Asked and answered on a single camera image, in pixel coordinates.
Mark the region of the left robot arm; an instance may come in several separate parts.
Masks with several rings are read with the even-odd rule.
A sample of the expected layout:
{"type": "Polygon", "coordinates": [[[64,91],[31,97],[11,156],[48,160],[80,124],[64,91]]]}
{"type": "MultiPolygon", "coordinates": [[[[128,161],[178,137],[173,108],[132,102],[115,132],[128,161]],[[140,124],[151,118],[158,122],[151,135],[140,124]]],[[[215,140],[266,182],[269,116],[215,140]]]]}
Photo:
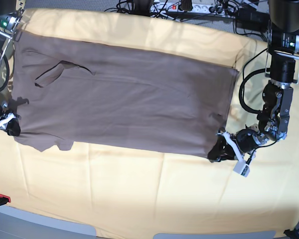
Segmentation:
{"type": "Polygon", "coordinates": [[[220,129],[216,145],[208,153],[210,161],[240,160],[245,153],[253,157],[269,140],[276,143],[287,136],[294,91],[291,85],[298,82],[294,76],[299,60],[299,0],[270,0],[268,5],[270,21],[265,51],[271,64],[243,75],[238,94],[241,107],[255,114],[259,122],[236,134],[220,129]],[[263,89],[263,108],[255,110],[245,103],[245,85],[261,73],[269,81],[263,89]]]}

